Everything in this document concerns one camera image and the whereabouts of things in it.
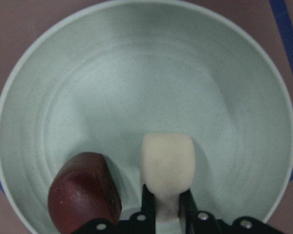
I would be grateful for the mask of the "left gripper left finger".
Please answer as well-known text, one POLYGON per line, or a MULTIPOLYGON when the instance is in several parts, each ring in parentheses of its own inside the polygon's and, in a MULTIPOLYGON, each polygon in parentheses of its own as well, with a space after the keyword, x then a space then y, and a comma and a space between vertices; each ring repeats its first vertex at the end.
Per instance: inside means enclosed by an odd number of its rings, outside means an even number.
POLYGON ((133 213, 129 221, 130 234, 156 233, 155 197, 145 184, 142 186, 142 205, 140 211, 133 213))

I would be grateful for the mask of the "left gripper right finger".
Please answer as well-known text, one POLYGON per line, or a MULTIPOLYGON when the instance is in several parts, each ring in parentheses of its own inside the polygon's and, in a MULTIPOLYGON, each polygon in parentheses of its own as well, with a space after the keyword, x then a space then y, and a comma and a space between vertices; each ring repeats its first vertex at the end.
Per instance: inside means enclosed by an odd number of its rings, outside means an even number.
POLYGON ((199 210, 190 189, 180 194, 180 214, 185 217, 186 234, 220 234, 221 230, 215 216, 199 210))

